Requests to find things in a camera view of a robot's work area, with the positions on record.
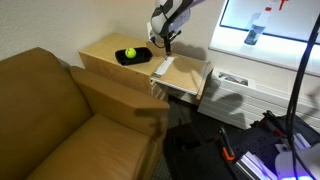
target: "floor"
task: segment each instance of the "floor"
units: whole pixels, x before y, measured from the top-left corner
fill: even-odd
[[[165,141],[171,140],[169,137],[176,132],[179,132],[180,134],[187,132],[185,133],[185,137],[189,141],[188,143],[190,146],[180,147],[184,148],[183,150],[188,150],[193,148],[192,146],[196,147],[200,144],[215,140],[220,126],[223,126],[228,134],[241,131],[239,128],[198,113],[197,106],[195,105],[186,103],[174,97],[170,97],[168,102],[170,104],[169,127]],[[175,172],[170,168],[172,164],[170,155],[176,153],[176,150],[172,149],[170,146],[164,146],[164,152],[165,153],[161,157],[153,175],[153,180],[177,179]]]

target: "couch armrest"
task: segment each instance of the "couch armrest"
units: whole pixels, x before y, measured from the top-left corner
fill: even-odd
[[[155,139],[165,137],[169,104],[79,67],[71,75],[94,113]]]

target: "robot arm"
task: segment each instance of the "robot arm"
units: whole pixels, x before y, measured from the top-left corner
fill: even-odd
[[[164,39],[167,55],[170,55],[170,39],[180,34],[181,26],[190,19],[190,8],[204,0],[156,0],[151,18],[153,31]]]

